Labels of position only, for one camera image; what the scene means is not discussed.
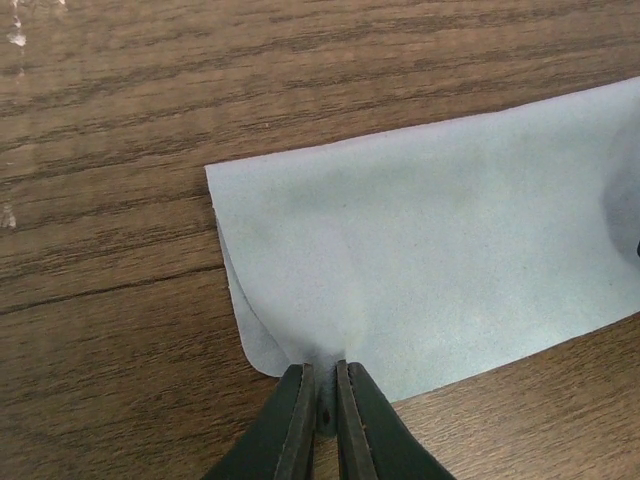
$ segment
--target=cloth fold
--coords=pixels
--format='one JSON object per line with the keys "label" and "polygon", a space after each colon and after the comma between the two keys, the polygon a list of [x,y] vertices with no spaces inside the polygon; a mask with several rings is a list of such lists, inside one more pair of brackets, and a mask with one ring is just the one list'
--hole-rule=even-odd
{"label": "cloth fold", "polygon": [[390,401],[640,310],[640,78],[206,174],[251,364]]}

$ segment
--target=wooden table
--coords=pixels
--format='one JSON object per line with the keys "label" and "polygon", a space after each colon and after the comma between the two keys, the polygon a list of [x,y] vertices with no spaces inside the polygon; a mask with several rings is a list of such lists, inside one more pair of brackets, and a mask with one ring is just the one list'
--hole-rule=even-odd
{"label": "wooden table", "polygon": [[[640,75],[635,0],[21,0],[20,32],[13,9],[3,479],[198,478],[255,417],[275,380],[239,344],[205,164]],[[640,478],[639,345],[635,317],[398,409],[460,479]]]}

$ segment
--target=folded cloth layer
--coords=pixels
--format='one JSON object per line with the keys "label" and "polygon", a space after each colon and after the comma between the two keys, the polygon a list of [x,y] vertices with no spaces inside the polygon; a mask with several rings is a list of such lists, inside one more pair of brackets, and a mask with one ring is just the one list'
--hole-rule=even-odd
{"label": "folded cloth layer", "polygon": [[390,401],[640,310],[640,78],[206,173],[251,364]]}

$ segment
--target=fabric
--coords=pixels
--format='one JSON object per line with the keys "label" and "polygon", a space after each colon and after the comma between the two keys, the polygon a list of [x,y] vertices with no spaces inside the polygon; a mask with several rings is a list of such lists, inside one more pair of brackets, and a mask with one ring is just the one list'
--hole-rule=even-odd
{"label": "fabric", "polygon": [[206,173],[267,375],[346,358],[395,401],[640,310],[640,77]]}

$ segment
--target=brown wooden surface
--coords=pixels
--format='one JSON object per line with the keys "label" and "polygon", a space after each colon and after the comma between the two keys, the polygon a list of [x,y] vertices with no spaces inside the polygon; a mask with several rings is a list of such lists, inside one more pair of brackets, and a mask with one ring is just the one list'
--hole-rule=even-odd
{"label": "brown wooden surface", "polygon": [[[0,35],[3,479],[197,478],[254,418],[274,380],[240,348],[205,164],[640,75],[636,0],[17,8],[24,49]],[[6,34],[12,15],[2,2]],[[461,478],[639,478],[639,322],[399,408]]]}

